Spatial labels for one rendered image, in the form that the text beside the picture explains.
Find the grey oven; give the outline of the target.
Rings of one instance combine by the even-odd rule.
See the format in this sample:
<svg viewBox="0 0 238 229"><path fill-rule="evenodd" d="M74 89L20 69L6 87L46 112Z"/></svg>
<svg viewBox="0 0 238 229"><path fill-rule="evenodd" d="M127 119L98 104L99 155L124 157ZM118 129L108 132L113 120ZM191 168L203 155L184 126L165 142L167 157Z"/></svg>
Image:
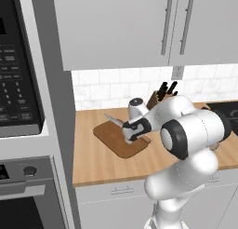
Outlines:
<svg viewBox="0 0 238 229"><path fill-rule="evenodd" d="M0 229L66 229L49 156L0 160Z"/></svg>

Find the wooden knife block with knives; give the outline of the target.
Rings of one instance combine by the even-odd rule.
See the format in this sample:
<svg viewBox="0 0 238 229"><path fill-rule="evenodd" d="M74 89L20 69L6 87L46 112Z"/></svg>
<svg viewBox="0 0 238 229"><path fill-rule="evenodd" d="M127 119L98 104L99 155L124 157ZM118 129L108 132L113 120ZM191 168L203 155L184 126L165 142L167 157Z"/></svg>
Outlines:
<svg viewBox="0 0 238 229"><path fill-rule="evenodd" d="M158 90L155 90L151 95L146 107L151 110L156 104L164 101L167 98L177 96L178 93L175 91L175 87L177 86L178 82L174 81L171 86L167 85L167 82L164 82Z"/></svg>

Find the grey base cupboard door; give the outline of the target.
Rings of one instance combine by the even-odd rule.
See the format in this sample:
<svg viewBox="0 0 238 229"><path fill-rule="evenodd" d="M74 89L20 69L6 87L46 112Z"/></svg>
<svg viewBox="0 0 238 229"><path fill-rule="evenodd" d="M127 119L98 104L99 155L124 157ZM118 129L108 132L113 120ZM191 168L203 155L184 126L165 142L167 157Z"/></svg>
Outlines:
<svg viewBox="0 0 238 229"><path fill-rule="evenodd" d="M236 185L205 188L183 207L181 219L189 229L217 229Z"/></svg>
<svg viewBox="0 0 238 229"><path fill-rule="evenodd" d="M81 229L143 229L152 208L147 196L80 203Z"/></svg>

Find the grey tall appliance housing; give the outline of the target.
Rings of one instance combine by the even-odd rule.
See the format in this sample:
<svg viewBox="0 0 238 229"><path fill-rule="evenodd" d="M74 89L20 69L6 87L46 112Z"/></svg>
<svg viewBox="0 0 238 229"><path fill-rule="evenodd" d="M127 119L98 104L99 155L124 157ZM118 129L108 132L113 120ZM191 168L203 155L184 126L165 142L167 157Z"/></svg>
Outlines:
<svg viewBox="0 0 238 229"><path fill-rule="evenodd" d="M20 0L20 6L45 120L40 134L0 138L0 160L49 156L66 229L81 229L73 188L73 84L62 66L54 0Z"/></svg>

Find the black hob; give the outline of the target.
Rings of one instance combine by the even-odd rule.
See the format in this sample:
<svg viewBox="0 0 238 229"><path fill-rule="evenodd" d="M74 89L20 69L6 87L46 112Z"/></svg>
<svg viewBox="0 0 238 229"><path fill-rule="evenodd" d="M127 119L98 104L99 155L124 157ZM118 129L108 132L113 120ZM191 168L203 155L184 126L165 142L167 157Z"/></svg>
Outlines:
<svg viewBox="0 0 238 229"><path fill-rule="evenodd" d="M224 113L231 122L233 133L238 136L238 101L209 102L207 106Z"/></svg>

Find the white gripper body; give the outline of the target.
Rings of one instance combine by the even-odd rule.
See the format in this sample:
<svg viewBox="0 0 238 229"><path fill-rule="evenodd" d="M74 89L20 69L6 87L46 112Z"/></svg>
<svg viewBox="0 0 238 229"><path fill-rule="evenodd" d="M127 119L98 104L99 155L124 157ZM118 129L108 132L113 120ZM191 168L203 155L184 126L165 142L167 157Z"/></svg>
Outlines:
<svg viewBox="0 0 238 229"><path fill-rule="evenodd" d="M122 128L125 141L127 143L132 143L137 140L136 134L139 132L136 128Z"/></svg>

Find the grey wall socket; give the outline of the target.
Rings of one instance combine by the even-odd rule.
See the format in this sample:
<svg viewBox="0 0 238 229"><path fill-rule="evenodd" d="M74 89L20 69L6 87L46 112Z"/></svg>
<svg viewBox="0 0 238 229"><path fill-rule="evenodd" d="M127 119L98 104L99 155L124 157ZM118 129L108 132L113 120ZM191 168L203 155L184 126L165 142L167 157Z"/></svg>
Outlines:
<svg viewBox="0 0 238 229"><path fill-rule="evenodd" d="M174 66L172 71L172 80L181 80L184 73L184 67L183 66Z"/></svg>

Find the narrow grey drawer front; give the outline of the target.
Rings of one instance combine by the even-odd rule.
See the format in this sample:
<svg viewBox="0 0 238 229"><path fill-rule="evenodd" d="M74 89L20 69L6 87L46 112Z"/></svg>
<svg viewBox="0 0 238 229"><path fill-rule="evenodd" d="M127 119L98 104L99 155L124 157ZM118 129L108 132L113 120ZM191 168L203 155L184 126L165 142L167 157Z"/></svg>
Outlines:
<svg viewBox="0 0 238 229"><path fill-rule="evenodd" d="M219 181L207 182L205 184L206 187L238 184L238 168L219 170L213 176L219 177Z"/></svg>

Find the wide grey drawer front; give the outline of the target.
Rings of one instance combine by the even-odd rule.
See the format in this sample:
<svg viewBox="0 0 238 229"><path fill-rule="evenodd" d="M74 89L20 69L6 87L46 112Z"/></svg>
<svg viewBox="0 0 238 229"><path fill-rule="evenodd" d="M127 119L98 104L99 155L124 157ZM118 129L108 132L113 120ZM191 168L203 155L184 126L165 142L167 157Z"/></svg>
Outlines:
<svg viewBox="0 0 238 229"><path fill-rule="evenodd" d="M111 190L113 190L114 187L126 188L127 186L134 188L134 193L125 195L111 195ZM77 197L77 203L79 205L84 205L88 203L108 202L128 198L146 198L147 200L150 200L144 190L144 180L130 182L113 182L77 187L75 189L75 192Z"/></svg>

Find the narrow grey cupboard door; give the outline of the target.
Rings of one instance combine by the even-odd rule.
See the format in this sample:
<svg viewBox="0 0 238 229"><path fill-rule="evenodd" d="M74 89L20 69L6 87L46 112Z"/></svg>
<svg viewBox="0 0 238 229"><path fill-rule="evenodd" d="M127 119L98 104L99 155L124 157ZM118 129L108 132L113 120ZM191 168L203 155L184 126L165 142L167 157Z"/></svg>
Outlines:
<svg viewBox="0 0 238 229"><path fill-rule="evenodd" d="M188 2L177 2L169 64L238 63L238 0L194 0L185 52L179 55Z"/></svg>

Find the brown wooden cutting board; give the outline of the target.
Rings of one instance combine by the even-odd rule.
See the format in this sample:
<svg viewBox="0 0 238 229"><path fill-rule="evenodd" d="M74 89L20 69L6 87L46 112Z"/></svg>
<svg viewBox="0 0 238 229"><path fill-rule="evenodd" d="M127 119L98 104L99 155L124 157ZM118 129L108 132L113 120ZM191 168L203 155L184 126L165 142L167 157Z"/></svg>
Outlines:
<svg viewBox="0 0 238 229"><path fill-rule="evenodd" d="M147 148L152 141L150 138L142 136L128 144L121 128L111 121L96 126L93 129L93 134L121 158L130 158L138 154Z"/></svg>

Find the black microwave oven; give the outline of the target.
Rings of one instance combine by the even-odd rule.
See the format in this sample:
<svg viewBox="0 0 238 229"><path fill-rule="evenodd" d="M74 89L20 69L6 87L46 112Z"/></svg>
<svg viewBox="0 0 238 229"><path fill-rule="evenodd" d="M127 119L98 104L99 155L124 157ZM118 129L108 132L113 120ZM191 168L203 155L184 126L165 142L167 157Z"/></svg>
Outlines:
<svg viewBox="0 0 238 229"><path fill-rule="evenodd" d="M0 0L0 138L40 134L44 120L20 0Z"/></svg>

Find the wide grey cupboard door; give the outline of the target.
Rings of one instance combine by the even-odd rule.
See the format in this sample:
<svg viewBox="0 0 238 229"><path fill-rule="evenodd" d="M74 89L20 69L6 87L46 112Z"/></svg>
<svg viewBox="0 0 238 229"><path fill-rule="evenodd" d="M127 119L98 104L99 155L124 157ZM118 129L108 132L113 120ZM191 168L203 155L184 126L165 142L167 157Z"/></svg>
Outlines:
<svg viewBox="0 0 238 229"><path fill-rule="evenodd" d="M163 56L167 0L54 0L63 69L167 66L177 1Z"/></svg>

